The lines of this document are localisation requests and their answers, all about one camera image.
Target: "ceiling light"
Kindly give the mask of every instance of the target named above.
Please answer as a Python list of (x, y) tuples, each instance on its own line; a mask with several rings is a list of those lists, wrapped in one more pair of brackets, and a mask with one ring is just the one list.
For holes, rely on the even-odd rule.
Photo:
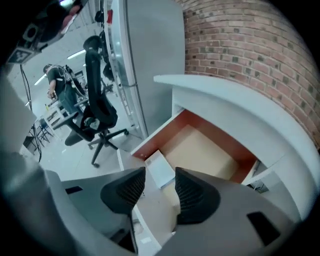
[(39, 83), (42, 81), (42, 79), (44, 79), (46, 76), (47, 76), (46, 74), (44, 74), (43, 76), (41, 76), (41, 77), (39, 78), (39, 80), (35, 82), (34, 85), (36, 86), (37, 84), (39, 84)]
[(68, 5), (70, 5), (70, 4), (72, 4), (73, 3), (73, 0), (63, 0), (63, 1), (60, 1), (60, 5), (61, 6), (68, 6)]
[(70, 60), (70, 59), (72, 59), (72, 58), (74, 58), (74, 57), (76, 57), (76, 56), (78, 56), (80, 54), (84, 54), (85, 52), (86, 52), (86, 50), (78, 51), (75, 54), (72, 54), (71, 56), (69, 56), (67, 59)]

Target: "black chair armrest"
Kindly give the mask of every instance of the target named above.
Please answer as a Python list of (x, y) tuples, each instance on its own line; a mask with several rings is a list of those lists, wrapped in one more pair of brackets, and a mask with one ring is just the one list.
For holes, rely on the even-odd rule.
[(85, 133), (83, 130), (81, 130), (80, 127), (73, 122), (73, 119), (76, 118), (78, 115), (78, 112), (70, 114), (66, 118), (61, 120), (59, 123), (54, 125), (52, 128), (56, 130), (61, 126), (67, 125), (71, 130), (75, 131), (82, 139), (86, 140), (87, 142), (90, 142), (93, 140), (93, 138), (89, 136), (87, 133)]
[(68, 115), (66, 118), (62, 119), (60, 122), (55, 124), (52, 128), (56, 130), (61, 126), (68, 125), (70, 122), (73, 123), (73, 119), (76, 118), (78, 115), (78, 112), (74, 112), (73, 114)]
[(74, 106), (75, 106), (75, 107), (79, 107), (79, 106), (82, 105), (82, 104), (84, 105), (85, 103), (88, 103), (88, 101), (89, 101), (89, 99), (86, 98), (86, 99), (78, 102), (77, 104), (74, 104)]

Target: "man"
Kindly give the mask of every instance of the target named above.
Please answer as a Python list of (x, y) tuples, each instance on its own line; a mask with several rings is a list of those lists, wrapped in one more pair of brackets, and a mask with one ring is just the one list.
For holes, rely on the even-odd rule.
[(81, 111), (75, 107), (77, 95), (72, 88), (72, 78), (66, 70), (59, 65), (47, 64), (43, 68), (49, 81), (48, 98), (58, 98), (65, 110), (70, 114)]

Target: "floor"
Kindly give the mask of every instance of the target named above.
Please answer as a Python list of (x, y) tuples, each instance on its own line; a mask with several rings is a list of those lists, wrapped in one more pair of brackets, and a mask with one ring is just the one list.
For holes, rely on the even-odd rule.
[[(58, 173), (62, 181), (96, 177), (120, 171), (117, 152), (111, 147), (102, 148), (96, 159), (96, 163), (100, 164), (100, 167), (95, 168), (91, 165), (91, 159), (96, 148), (90, 150), (88, 142), (85, 140), (73, 146), (66, 146), (64, 141), (70, 133), (67, 126), (58, 129), (56, 133), (61, 140), (56, 136), (47, 136), (49, 143), (42, 141), (44, 146), (41, 147), (42, 159), (40, 165), (46, 170)], [(130, 152), (141, 141), (140, 138), (131, 134), (128, 136), (120, 134), (112, 142), (118, 148)], [(37, 151), (34, 157), (39, 158)]]

